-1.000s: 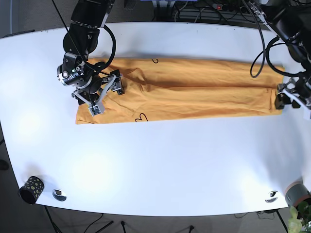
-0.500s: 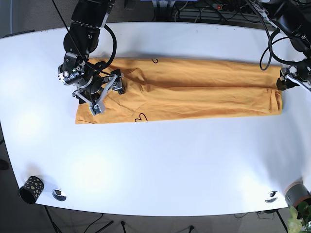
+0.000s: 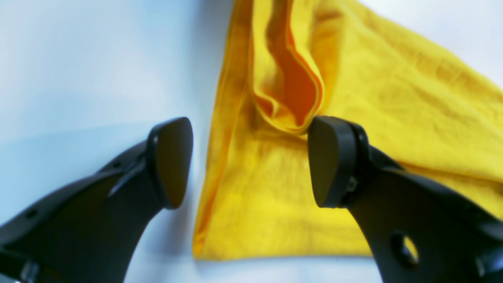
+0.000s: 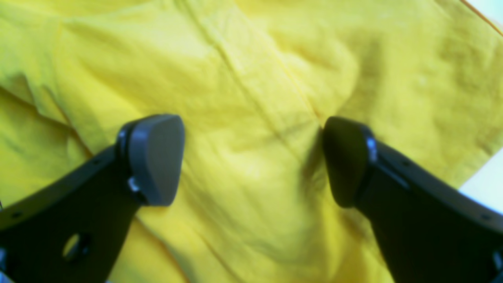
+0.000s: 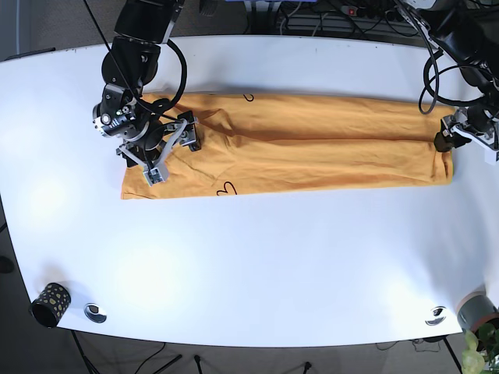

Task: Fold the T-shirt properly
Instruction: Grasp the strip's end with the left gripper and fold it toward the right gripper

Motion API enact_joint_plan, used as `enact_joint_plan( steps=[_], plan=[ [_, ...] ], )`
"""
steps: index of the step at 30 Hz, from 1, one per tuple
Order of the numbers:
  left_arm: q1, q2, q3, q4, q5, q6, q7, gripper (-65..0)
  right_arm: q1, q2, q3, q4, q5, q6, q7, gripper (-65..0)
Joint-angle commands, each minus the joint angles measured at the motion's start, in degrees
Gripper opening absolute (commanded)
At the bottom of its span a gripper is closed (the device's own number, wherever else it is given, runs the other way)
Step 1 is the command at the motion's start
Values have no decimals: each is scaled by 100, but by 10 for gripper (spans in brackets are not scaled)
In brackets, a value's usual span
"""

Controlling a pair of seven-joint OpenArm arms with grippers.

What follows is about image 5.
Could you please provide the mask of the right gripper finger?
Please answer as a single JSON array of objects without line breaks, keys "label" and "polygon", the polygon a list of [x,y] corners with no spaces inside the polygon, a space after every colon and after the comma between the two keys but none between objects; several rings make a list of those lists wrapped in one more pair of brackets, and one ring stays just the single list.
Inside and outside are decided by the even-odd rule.
[{"label": "right gripper finger", "polygon": [[201,143],[195,129],[185,130],[182,133],[182,145],[187,146],[191,152],[201,150]]}]

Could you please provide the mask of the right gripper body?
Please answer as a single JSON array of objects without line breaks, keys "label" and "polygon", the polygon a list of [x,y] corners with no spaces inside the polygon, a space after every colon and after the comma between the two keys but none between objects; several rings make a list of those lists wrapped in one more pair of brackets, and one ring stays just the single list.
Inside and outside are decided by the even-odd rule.
[{"label": "right gripper body", "polygon": [[117,155],[126,160],[128,168],[140,166],[149,186],[166,182],[169,176],[166,158],[177,145],[182,145],[182,133],[195,129],[198,119],[192,112],[180,114],[173,122],[148,122],[146,132],[137,140],[125,139]]}]

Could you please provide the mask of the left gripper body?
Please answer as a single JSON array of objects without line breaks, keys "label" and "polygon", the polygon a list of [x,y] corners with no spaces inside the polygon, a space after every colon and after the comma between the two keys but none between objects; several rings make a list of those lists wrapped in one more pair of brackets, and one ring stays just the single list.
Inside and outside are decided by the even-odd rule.
[{"label": "left gripper body", "polygon": [[488,164],[496,164],[498,162],[498,122],[488,119],[486,121],[486,130],[483,132],[474,129],[466,118],[458,119],[454,115],[448,115],[441,119],[441,129],[445,135],[452,133],[455,140],[455,148],[457,149],[469,143],[478,144],[484,152],[484,160]]}]

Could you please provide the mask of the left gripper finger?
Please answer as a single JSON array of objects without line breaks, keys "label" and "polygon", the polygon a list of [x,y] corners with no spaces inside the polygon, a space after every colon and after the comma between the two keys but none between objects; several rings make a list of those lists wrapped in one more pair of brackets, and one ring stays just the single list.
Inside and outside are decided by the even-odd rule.
[{"label": "left gripper finger", "polygon": [[455,148],[455,136],[452,133],[445,135],[443,132],[438,132],[434,137],[434,146],[437,152],[445,153]]}]

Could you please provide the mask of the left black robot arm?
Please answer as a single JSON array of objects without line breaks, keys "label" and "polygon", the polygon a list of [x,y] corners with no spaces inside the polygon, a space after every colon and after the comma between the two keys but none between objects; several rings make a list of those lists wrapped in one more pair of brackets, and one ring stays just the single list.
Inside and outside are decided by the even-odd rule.
[{"label": "left black robot arm", "polygon": [[[423,68],[419,112],[430,114],[436,104],[455,108],[444,116],[434,146],[446,153],[478,144],[485,161],[498,162],[498,43],[484,33],[465,1],[396,1],[402,17],[421,36],[429,58]],[[457,69],[481,97],[468,101],[442,97],[441,74]]]}]

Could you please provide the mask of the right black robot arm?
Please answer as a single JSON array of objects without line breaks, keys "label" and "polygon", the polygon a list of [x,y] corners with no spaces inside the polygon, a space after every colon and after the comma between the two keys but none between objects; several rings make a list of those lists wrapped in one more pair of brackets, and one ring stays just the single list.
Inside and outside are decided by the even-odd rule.
[{"label": "right black robot arm", "polygon": [[[191,111],[175,118],[166,114],[186,88],[186,59],[169,38],[183,5],[182,1],[127,1],[115,24],[113,41],[105,45],[104,89],[93,109],[94,127],[104,137],[122,140],[117,155],[130,168],[140,166],[148,185],[168,179],[165,160],[175,145],[193,152],[201,148]],[[147,102],[143,88],[156,76],[161,43],[179,59],[180,84],[173,98]]]}]

